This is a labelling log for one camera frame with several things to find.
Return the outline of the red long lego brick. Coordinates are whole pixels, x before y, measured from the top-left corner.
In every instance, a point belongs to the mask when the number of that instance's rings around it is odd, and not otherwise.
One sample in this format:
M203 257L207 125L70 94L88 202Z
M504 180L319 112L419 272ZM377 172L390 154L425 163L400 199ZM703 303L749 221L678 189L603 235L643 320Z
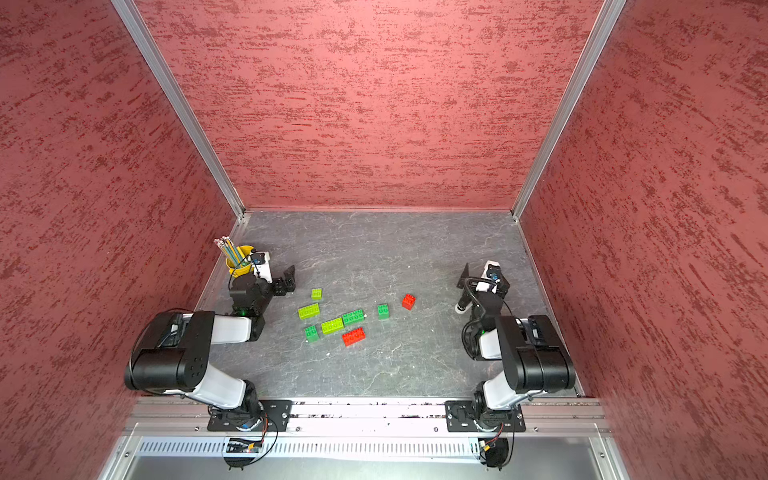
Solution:
M365 330L362 327L351 330L342 335L342 341L345 347L350 347L366 338Z

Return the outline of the lime long lego brick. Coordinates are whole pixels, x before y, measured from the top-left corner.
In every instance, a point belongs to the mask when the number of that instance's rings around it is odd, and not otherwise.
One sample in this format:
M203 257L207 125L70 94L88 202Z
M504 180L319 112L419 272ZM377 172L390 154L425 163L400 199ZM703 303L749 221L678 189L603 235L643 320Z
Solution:
M297 314L300 320L314 318L320 314L320 306L318 303L314 303L305 307L301 307Z

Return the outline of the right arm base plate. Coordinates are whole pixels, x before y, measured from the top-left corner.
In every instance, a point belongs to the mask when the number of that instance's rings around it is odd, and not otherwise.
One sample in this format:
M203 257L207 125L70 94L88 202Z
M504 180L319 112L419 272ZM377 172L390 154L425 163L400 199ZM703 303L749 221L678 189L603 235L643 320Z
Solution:
M444 404L449 432L520 433L526 431L521 409L488 410L469 400L449 400Z

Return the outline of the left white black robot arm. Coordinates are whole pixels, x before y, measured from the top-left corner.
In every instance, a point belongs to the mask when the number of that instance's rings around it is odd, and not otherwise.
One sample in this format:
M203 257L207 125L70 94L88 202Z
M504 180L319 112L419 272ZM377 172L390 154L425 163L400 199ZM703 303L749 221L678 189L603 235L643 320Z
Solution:
M230 285L233 313L158 313L139 334L124 373L126 387L156 396L181 396L204 404L220 427L252 431L268 425L254 384L232 377L209 360L213 345L255 342L272 298L296 288L295 267L269 282L240 276Z

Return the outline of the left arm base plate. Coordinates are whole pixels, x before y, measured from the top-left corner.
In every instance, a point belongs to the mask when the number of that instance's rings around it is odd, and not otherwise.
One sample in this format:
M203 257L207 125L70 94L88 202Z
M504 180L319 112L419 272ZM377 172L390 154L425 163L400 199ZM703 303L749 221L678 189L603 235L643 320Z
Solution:
M292 407L293 402L288 399L260 400L254 412L210 407L207 430L209 432L255 434L262 432L265 428L271 428L282 433L287 429Z

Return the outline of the dark green long lego brick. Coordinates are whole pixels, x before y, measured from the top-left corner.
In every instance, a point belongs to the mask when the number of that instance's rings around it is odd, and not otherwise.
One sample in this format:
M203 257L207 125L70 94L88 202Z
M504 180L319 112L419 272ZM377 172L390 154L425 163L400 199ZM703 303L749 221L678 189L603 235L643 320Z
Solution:
M359 323L365 319L366 315L362 309L358 309L342 316L342 321L345 326Z

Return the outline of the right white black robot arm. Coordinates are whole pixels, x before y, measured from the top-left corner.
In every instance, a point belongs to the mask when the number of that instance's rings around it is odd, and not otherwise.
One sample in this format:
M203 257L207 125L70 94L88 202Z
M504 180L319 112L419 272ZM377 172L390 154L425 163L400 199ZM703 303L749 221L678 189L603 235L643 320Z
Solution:
M510 283L499 263L488 261L479 276L465 267L457 287L455 311L470 314L460 334L465 353L475 361L501 363L501 372L479 383L473 394L467 418L477 429L511 426L521 403L575 386L573 361L550 318L511 312Z

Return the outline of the red square lego brick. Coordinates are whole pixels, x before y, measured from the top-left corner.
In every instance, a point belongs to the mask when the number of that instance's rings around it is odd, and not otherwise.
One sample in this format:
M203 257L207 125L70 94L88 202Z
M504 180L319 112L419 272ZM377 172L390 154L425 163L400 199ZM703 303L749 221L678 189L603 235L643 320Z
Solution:
M406 294L402 300L402 306L407 310L411 310L415 305L415 300L416 298L413 295Z

